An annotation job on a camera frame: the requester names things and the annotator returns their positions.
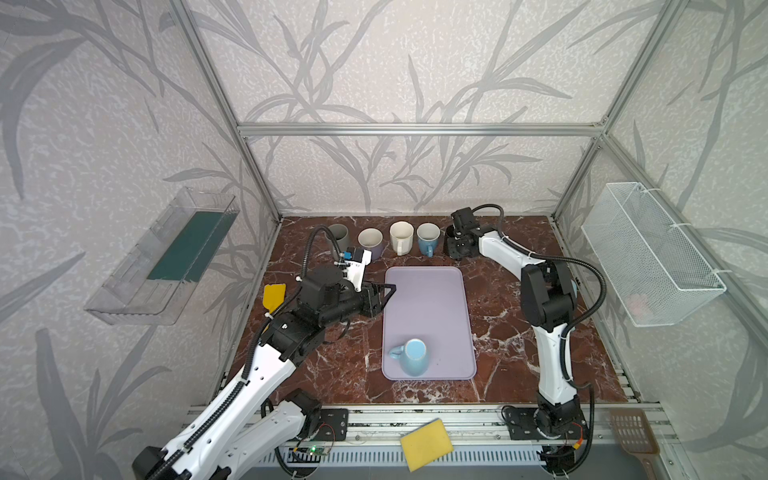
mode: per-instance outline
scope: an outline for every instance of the black mounting plate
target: black mounting plate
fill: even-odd
[[[510,421],[507,422],[507,430],[509,430],[510,440],[552,440],[554,444],[558,440],[565,440],[566,435],[569,440],[578,440],[579,433],[581,433],[576,425],[571,424],[568,426],[566,433],[550,439],[542,435],[536,427],[535,413],[538,408],[505,406],[504,409],[507,412],[505,419]],[[582,429],[584,430],[584,437],[587,438],[587,423],[584,420],[584,415],[580,414],[576,422],[581,423]]]
[[[320,410],[320,423],[327,423],[333,427],[333,432],[336,433],[336,438],[331,438],[331,429],[328,427],[322,427],[317,431],[312,440],[315,442],[343,442],[346,440],[346,428],[349,423],[349,410],[347,409],[321,409]]]

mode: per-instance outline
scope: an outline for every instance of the white robotic arm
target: white robotic arm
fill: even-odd
[[[573,321],[576,287],[570,271],[565,263],[553,260],[556,257],[537,255],[499,229],[479,226],[473,210],[461,209],[452,217],[454,224],[445,232],[446,254],[455,259],[483,255],[521,282],[521,308],[536,336],[540,378],[538,409],[532,415],[535,428],[518,430],[524,431],[527,439],[536,438],[531,430],[548,439],[562,438],[572,422],[584,423],[571,379],[568,332],[578,319]],[[310,234],[310,245],[315,233],[323,229],[327,230],[318,227]],[[316,432],[321,405],[300,390],[289,394],[256,424],[244,431],[243,427],[277,386],[323,342],[326,326],[357,313],[374,317],[383,310],[396,288],[364,282],[362,277],[369,263],[369,251],[349,249],[337,266],[321,266],[305,274],[300,290],[273,312],[274,318],[250,346],[249,359],[238,375],[164,448],[147,447],[136,458],[133,469],[137,480],[237,480],[276,445]],[[296,307],[283,312],[297,297]],[[511,406],[505,409],[515,410]],[[502,417],[512,436],[514,422],[504,409]],[[591,421],[587,431],[591,437]],[[583,462],[589,445],[569,471]]]
[[[545,260],[536,259],[519,250],[510,247],[502,241],[498,232],[493,230],[479,239],[480,254],[494,260],[505,269],[509,270],[519,280],[522,280],[522,269],[527,265],[538,265]],[[536,347],[538,348],[538,392],[552,405],[570,402],[576,395],[573,388],[563,378],[560,369],[560,335],[566,323],[555,326],[551,332],[540,326],[534,326],[536,335]],[[565,349],[565,364],[568,366],[568,374],[571,374],[571,337],[568,335]]]
[[[369,251],[350,248],[336,266],[320,266],[305,275],[300,290],[273,312],[266,329],[252,340],[246,365],[203,413],[162,449],[147,447],[134,460],[136,478],[236,480],[276,446],[315,433],[321,404],[301,390],[291,392],[259,422],[243,427],[323,343],[327,326],[357,313],[381,313],[396,288],[362,280],[370,258]],[[296,307],[283,311],[294,298]]]

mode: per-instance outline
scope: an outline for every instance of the mug handle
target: mug handle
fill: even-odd
[[[396,346],[395,348],[391,349],[389,351],[389,356],[393,359],[399,359],[402,355],[402,352],[406,349],[405,345]]]

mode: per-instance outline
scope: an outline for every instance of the brown slotted spatula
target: brown slotted spatula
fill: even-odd
[[[659,444],[645,412],[640,409],[614,409],[610,414],[611,428],[621,448],[642,462],[648,480],[656,480],[654,458],[659,456]]]

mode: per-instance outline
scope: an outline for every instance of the metal mesh basket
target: metal mesh basket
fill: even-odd
[[[726,289],[642,184],[606,184],[581,229],[635,326],[674,325]]]

